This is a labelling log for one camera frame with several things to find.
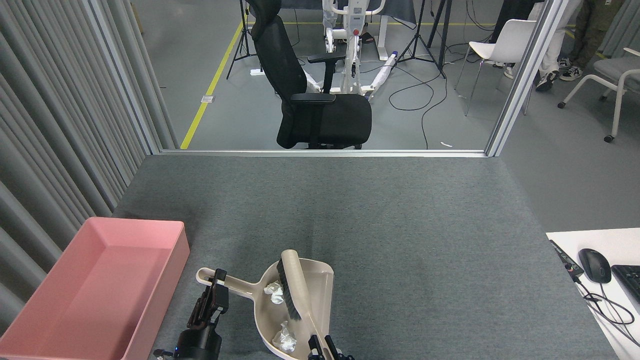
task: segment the pink tray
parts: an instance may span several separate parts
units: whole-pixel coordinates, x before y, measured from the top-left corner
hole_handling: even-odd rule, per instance
[[[0,357],[147,359],[188,256],[182,222],[88,219],[0,339]]]

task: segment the white pants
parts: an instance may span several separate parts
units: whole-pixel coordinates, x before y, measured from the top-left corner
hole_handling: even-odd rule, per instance
[[[564,40],[564,28],[569,23],[569,19],[581,3],[582,0],[567,0],[566,9],[560,18],[560,23],[551,38],[551,43],[549,43],[549,47],[545,52],[545,56],[542,58],[542,63],[540,64],[539,72],[542,78],[544,78],[549,72],[559,70],[558,56],[560,56],[562,41]],[[528,20],[539,20],[544,5],[545,3],[536,3],[529,14]]]

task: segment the curtain fold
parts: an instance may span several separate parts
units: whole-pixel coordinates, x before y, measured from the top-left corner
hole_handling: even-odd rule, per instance
[[[0,1],[0,334],[82,223],[175,149],[126,0]]]
[[[607,32],[600,52],[610,58],[624,56],[623,48],[640,51],[640,1],[626,0]]]

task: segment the chair headrest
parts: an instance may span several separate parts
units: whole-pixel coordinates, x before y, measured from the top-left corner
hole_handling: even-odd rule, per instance
[[[247,0],[251,12],[255,15],[255,24],[251,29],[253,41],[258,41],[264,32],[265,26],[278,15],[280,0]]]

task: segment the gray felt surface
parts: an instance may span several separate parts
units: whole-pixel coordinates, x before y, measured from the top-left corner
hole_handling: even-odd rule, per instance
[[[282,250],[335,271],[331,334],[358,360],[615,359],[502,160],[150,156],[116,217],[181,220],[191,245],[154,348],[201,266],[257,281]],[[276,359],[231,296],[221,360]]]

